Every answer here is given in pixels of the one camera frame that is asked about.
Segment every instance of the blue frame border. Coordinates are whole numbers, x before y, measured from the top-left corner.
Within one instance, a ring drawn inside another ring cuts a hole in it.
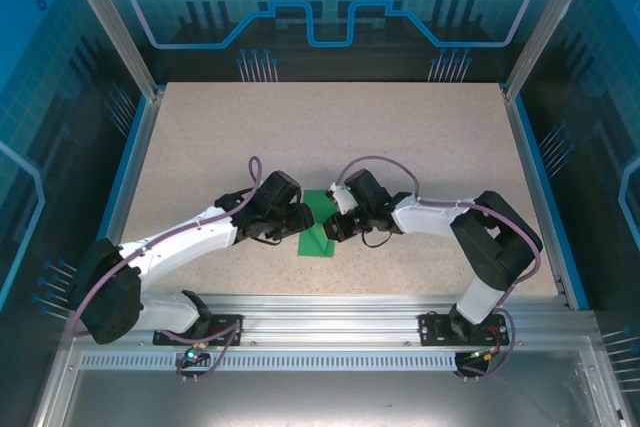
[[[102,222],[100,222],[97,239],[104,239],[109,231],[109,225],[111,224],[113,212],[116,209],[118,196],[120,195],[120,189],[122,188],[122,182],[124,181],[124,175],[127,171],[127,167],[129,166],[129,161],[131,160],[133,144],[135,143],[138,131],[140,130],[142,117],[144,116],[145,110],[149,108],[150,103],[151,102],[149,102],[144,95],[140,96],[138,108],[136,109],[136,115],[133,118],[131,130],[129,130],[129,136],[127,137],[127,143],[125,144],[124,151],[122,152],[122,158],[120,159],[120,165],[118,165],[116,177],[115,179],[113,179],[111,193],[109,194],[109,199],[107,200],[107,205],[104,209]]]
[[[502,48],[511,43],[513,37],[516,35],[520,22],[524,17],[531,0],[523,0],[516,17],[509,29],[507,38],[504,41],[442,41],[439,40],[429,28],[422,22],[418,16],[410,10],[394,9],[393,0],[354,0],[349,4],[347,12],[347,38],[343,41],[317,41],[314,34],[314,22],[313,12],[311,4],[305,0],[276,0],[267,2],[268,10],[266,11],[253,11],[249,12],[242,21],[227,35],[227,37],[218,43],[199,43],[199,44],[164,44],[156,41],[151,27],[147,22],[142,8],[137,0],[129,0],[131,6],[138,17],[140,25],[147,36],[149,43],[160,50],[183,50],[183,49],[196,49],[196,50],[218,50],[226,49],[231,42],[254,20],[259,18],[275,18],[276,9],[278,7],[300,7],[305,11],[307,21],[307,40],[312,47],[348,47],[354,40],[355,32],[355,11],[356,8],[361,6],[380,6],[385,8],[385,15],[387,17],[406,17],[413,25],[436,47],[457,47],[457,48],[471,48],[471,47],[487,47],[487,48]]]
[[[624,171],[622,172],[622,179],[620,180],[620,190],[618,192],[618,204],[620,204],[620,209],[622,209],[622,214],[627,221],[627,225],[629,226],[629,230],[631,231],[633,240],[636,241],[638,250],[640,250],[640,230],[638,230],[636,219],[633,217],[631,209],[629,208],[629,204],[627,203],[629,180],[633,173],[638,169],[640,169],[640,156],[636,156],[631,162],[629,162],[629,164],[627,164],[627,166],[624,168]]]
[[[16,255],[11,262],[11,266],[9,267],[9,271],[7,272],[7,276],[2,284],[2,288],[0,289],[0,312],[2,311],[5,302],[7,301],[9,291],[11,290],[13,282],[16,279],[18,269],[20,269],[20,266],[22,265],[22,260],[24,259],[24,256],[27,252],[27,247],[29,247],[29,242],[31,242],[31,237],[33,237],[33,233],[36,230],[38,220],[40,220],[40,215],[42,215],[44,204],[46,202],[44,196],[44,186],[42,184],[42,178],[40,176],[40,171],[38,170],[38,168],[30,160],[28,160],[26,156],[20,156],[15,150],[13,150],[2,141],[0,141],[0,155],[1,154],[7,155],[11,160],[18,164],[18,167],[20,167],[20,169],[29,174],[29,176],[33,179],[36,195],[38,197],[38,203],[36,204],[36,207],[31,214],[31,220],[29,220],[27,229],[25,230],[24,236],[20,241],[20,245],[18,246]]]
[[[526,136],[526,141],[529,144],[529,148],[531,149],[531,156],[533,157],[536,173],[538,175],[538,178],[540,179],[544,198],[547,202],[547,206],[549,207],[551,222],[553,223],[553,227],[555,228],[558,237],[558,245],[560,246],[562,256],[564,257],[565,263],[567,265],[567,273],[569,274],[569,282],[571,283],[571,285],[568,287],[573,290],[578,309],[589,310],[589,301],[587,300],[587,295],[584,291],[584,286],[582,285],[580,274],[578,273],[576,261],[573,257],[573,253],[571,252],[571,246],[569,245],[567,232],[565,231],[564,225],[562,224],[560,211],[558,210],[558,204],[556,204],[556,199],[553,196],[553,191],[551,189],[551,183],[549,182],[547,173],[544,170],[542,156],[540,155],[540,150],[538,149],[538,144],[536,143],[535,137],[533,135],[533,129],[531,128],[531,123],[529,122],[529,116],[527,115],[527,111],[524,107],[524,102],[522,101],[520,94],[518,94],[515,98],[515,105],[516,109],[518,110],[520,120],[522,121],[522,127]]]

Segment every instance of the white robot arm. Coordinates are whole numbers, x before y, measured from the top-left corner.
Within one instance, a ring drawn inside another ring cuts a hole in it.
[[[451,309],[450,322],[444,328],[450,327],[450,333],[462,343],[472,343],[485,319],[534,260],[530,245],[542,251],[539,237],[495,192],[458,201],[417,199],[408,192],[392,197],[368,170],[362,169],[347,178],[344,185],[332,184],[327,196],[339,212],[323,227],[327,238],[338,242],[374,228],[392,234],[424,233],[457,239],[475,275]],[[506,218],[520,233],[486,216],[476,206]]]
[[[76,310],[90,296],[80,319],[94,340],[109,343],[132,329],[188,331],[189,338],[207,334],[211,313],[195,294],[149,292],[148,287],[206,253],[248,238],[274,244],[314,223],[311,210],[301,202],[300,186],[287,174],[273,172],[238,210],[249,190],[225,194],[192,219],[151,237],[119,246],[108,239],[91,245],[67,294]],[[126,259],[95,291],[106,273]]]

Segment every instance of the glass panel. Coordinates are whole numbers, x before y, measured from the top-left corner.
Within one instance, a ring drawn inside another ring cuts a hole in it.
[[[505,80],[547,0],[114,1],[159,82],[457,82]]]
[[[0,0],[0,19],[0,411],[27,425],[67,313],[45,261],[95,239],[140,92],[85,0]]]
[[[543,182],[604,333],[640,329],[639,6],[574,0],[521,92]],[[631,345],[624,334],[614,340]],[[622,365],[627,378],[640,366]]]

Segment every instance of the speckled work surface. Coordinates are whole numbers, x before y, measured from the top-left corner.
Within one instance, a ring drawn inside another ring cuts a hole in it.
[[[284,170],[303,188],[326,188],[353,158],[393,157],[431,198],[500,192],[537,231],[513,134],[496,84],[169,84],[123,241],[198,214],[220,195],[251,186],[247,160]],[[367,163],[391,194],[410,190],[400,170]],[[371,242],[378,240],[372,234]],[[359,238],[333,258],[245,241],[196,259],[154,284],[233,294],[459,294],[472,271],[454,239],[394,236],[380,249]],[[515,295],[556,295],[548,259]]]

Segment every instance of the green object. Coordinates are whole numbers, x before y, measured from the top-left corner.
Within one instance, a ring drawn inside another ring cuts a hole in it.
[[[331,214],[337,212],[336,206],[325,195],[324,190],[305,190],[302,201],[313,212],[316,223],[300,234],[298,255],[303,257],[332,257],[335,241],[327,239],[322,224]]]

